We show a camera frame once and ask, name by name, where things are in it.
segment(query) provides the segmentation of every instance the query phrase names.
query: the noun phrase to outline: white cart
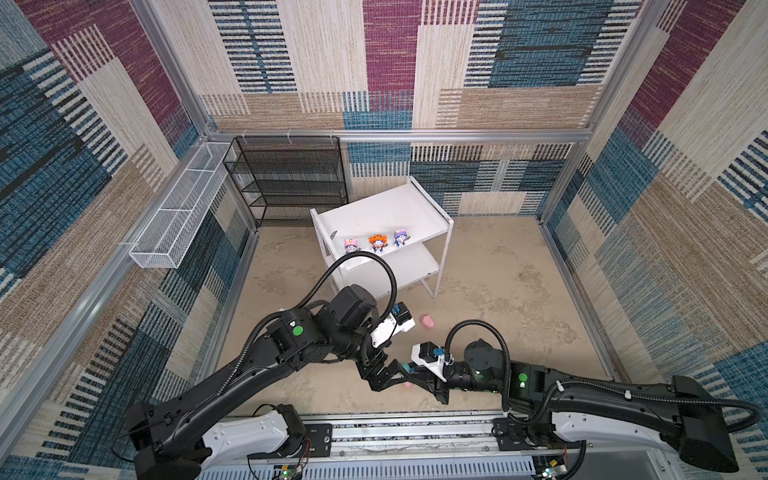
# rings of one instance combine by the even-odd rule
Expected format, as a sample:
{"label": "white cart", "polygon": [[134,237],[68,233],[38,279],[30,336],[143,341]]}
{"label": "white cart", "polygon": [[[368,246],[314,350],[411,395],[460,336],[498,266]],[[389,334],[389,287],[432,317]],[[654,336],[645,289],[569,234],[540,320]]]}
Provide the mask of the white cart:
{"label": "white cart", "polygon": [[[451,241],[453,219],[443,210],[419,182],[408,177],[408,183],[351,204],[318,214],[311,210],[312,222],[326,267],[343,257],[344,239],[356,238],[361,250],[373,252],[368,237],[383,233],[387,247],[381,257],[392,267],[397,287],[421,282],[432,297],[440,290],[445,255]],[[405,228],[410,238],[404,247],[395,246],[395,230]],[[442,258],[437,263],[424,242],[445,235]],[[437,273],[435,289],[429,288],[428,276]],[[336,293],[354,283],[368,290],[375,298],[388,296],[389,278],[384,269],[368,258],[353,258],[342,263],[331,274]]]}

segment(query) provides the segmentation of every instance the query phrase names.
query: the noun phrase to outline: white wire basket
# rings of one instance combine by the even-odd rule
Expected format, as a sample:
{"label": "white wire basket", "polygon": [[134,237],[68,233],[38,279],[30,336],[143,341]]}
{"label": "white wire basket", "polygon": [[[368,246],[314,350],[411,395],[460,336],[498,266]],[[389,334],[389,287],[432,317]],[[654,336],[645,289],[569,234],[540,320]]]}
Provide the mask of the white wire basket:
{"label": "white wire basket", "polygon": [[131,248],[131,258],[138,266],[181,265],[227,176],[225,158],[235,161],[228,143],[207,142],[197,151]]}

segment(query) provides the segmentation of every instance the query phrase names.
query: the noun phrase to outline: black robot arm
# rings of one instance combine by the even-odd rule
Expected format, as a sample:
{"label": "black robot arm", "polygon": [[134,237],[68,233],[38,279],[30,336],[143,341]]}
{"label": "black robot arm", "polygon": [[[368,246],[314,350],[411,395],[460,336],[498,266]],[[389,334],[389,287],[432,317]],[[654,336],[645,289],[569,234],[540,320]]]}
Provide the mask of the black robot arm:
{"label": "black robot arm", "polygon": [[[345,287],[330,302],[308,303],[330,272],[353,257],[371,258],[382,264],[389,275],[393,294],[381,316],[370,293],[357,285]],[[502,410],[510,412],[507,418],[495,422],[493,431],[502,450],[557,448],[563,442],[610,429],[614,429],[612,435],[620,435],[626,424],[635,432],[637,428],[650,429],[656,435],[655,441],[679,452],[691,465],[735,472],[738,465],[728,432],[744,429],[761,418],[758,407],[712,399],[698,383],[686,377],[674,377],[671,385],[625,385],[512,362],[501,334],[481,320],[458,324],[444,347],[433,343],[415,346],[410,363],[393,360],[387,364],[383,349],[395,333],[413,325],[406,306],[395,304],[396,291],[394,274],[382,259],[367,252],[346,255],[323,274],[299,305],[265,317],[237,359],[178,397],[156,406],[140,402],[129,407],[124,419],[137,450],[137,477],[197,477],[201,466],[209,465],[217,455],[222,458],[221,451],[214,454],[212,446],[216,446],[209,435],[217,423],[272,383],[309,363],[328,362],[326,357],[330,353],[338,359],[354,361],[361,378],[376,392],[412,382],[445,404],[451,389],[500,392]],[[494,349],[480,339],[467,347],[463,361],[456,361],[449,352],[451,340],[458,329],[468,325],[491,330],[502,349]],[[726,425],[721,412],[724,406],[749,409],[752,414],[736,425]],[[527,414],[528,419],[516,418],[511,415],[512,410]],[[573,430],[565,431],[568,425],[561,412],[569,412],[567,417],[573,413],[590,415],[582,416],[583,421],[596,426],[584,429],[587,423],[580,423],[580,429],[573,425]],[[299,449],[306,430],[293,407],[278,406],[277,413],[281,415],[283,436],[279,444],[265,451],[291,456]]]}

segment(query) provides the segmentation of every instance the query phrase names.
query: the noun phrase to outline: beige floor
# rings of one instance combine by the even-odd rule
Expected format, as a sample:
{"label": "beige floor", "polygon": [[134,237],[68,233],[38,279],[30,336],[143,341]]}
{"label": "beige floor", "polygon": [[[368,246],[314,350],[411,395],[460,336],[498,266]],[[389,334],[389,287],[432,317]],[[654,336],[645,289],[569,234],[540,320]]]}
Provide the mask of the beige floor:
{"label": "beige floor", "polygon": [[[442,238],[428,247],[442,252]],[[261,231],[240,303],[224,344],[222,366],[235,358],[253,326],[266,314],[290,308],[324,271],[312,228],[268,227]],[[333,297],[324,286],[315,298]],[[383,306],[387,299],[379,302]],[[398,292],[415,318],[431,313],[437,326],[420,323],[399,334],[387,349],[389,360],[408,362],[411,346],[431,340],[442,345],[456,323],[484,319],[505,336],[513,360],[543,364],[579,376],[605,378],[598,357],[552,261],[536,221],[526,217],[464,217],[455,220],[440,294],[433,299],[421,284]],[[466,327],[452,351],[490,332]],[[451,392],[449,406],[418,387],[393,386],[371,392],[355,364],[309,365],[256,394],[236,414],[249,415],[260,403],[292,403],[301,413],[391,412],[496,409],[491,393]]]}

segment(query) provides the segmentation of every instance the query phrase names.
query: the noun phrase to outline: patterned wall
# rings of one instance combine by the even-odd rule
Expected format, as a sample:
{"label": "patterned wall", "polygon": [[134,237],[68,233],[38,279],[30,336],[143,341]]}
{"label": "patterned wall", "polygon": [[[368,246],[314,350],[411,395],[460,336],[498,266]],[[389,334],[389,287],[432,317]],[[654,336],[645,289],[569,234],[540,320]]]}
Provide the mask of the patterned wall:
{"label": "patterned wall", "polygon": [[535,215],[572,144],[342,144],[351,200],[403,185],[412,175],[445,211]]}
{"label": "patterned wall", "polygon": [[0,0],[0,401],[196,138],[127,0]]}
{"label": "patterned wall", "polygon": [[222,130],[583,127],[641,0],[156,0]]}
{"label": "patterned wall", "polygon": [[[0,401],[197,139],[127,0],[0,0]],[[135,399],[190,385],[247,236],[222,190],[178,270],[134,268],[2,478],[119,478]]]}
{"label": "patterned wall", "polygon": [[[624,376],[764,409],[766,65],[768,2],[673,0],[548,223]],[[690,478],[768,478],[766,435],[731,436],[739,475]]]}
{"label": "patterned wall", "polygon": [[[132,478],[109,450],[123,412],[164,402],[197,381],[249,231],[221,187],[176,270],[134,266],[104,308],[0,478]],[[130,457],[127,438],[116,449]]]}

